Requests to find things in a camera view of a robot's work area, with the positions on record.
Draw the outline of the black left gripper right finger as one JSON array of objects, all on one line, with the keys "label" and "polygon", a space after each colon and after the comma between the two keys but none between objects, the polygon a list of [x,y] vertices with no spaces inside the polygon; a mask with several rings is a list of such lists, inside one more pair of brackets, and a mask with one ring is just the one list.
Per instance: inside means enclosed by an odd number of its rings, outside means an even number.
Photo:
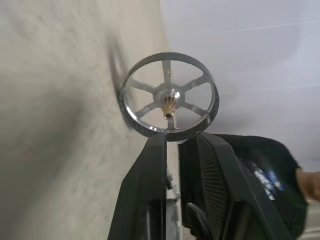
[{"label": "black left gripper right finger", "polygon": [[212,240],[293,240],[261,181],[232,147],[208,133],[195,140]]}]

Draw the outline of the person in black clothing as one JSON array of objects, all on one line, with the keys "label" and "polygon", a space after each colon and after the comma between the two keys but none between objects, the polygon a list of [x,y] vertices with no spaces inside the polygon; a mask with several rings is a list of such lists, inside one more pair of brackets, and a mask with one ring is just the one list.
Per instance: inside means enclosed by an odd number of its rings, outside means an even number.
[{"label": "person in black clothing", "polygon": [[298,239],[305,229],[308,203],[298,187],[300,168],[282,143],[261,136],[219,134],[235,155],[260,181],[291,237]]}]

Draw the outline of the silver spoked rotor brass gear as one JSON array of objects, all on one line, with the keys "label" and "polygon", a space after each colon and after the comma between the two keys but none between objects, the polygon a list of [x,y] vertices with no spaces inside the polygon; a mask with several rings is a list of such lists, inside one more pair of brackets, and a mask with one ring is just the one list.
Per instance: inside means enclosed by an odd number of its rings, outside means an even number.
[{"label": "silver spoked rotor brass gear", "polygon": [[[192,65],[199,69],[202,74],[184,85],[175,84],[172,82],[172,61]],[[133,79],[132,76],[135,72],[154,62],[161,62],[162,65],[163,82],[160,85],[152,86]],[[207,109],[202,109],[186,101],[187,92],[204,84],[209,84],[211,89],[211,99]],[[151,94],[152,102],[138,111],[133,111],[128,103],[130,88]],[[208,128],[217,116],[220,96],[214,77],[203,63],[186,54],[160,52],[143,58],[130,69],[118,93],[118,104],[123,118],[139,134],[147,138],[157,134],[165,134],[167,141],[180,142],[192,138],[198,132],[203,132]],[[156,108],[161,109],[163,118],[167,122],[167,128],[154,126],[142,120],[144,116]],[[177,128],[175,126],[176,111],[180,108],[185,108],[197,114],[199,120],[189,127]]]}]

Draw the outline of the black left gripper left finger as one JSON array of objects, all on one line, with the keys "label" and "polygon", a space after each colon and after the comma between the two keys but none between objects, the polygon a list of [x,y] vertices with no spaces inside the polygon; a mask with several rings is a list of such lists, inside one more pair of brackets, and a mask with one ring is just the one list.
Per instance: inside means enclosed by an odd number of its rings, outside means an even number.
[{"label": "black left gripper left finger", "polygon": [[167,137],[150,137],[124,177],[107,240],[166,240]]}]

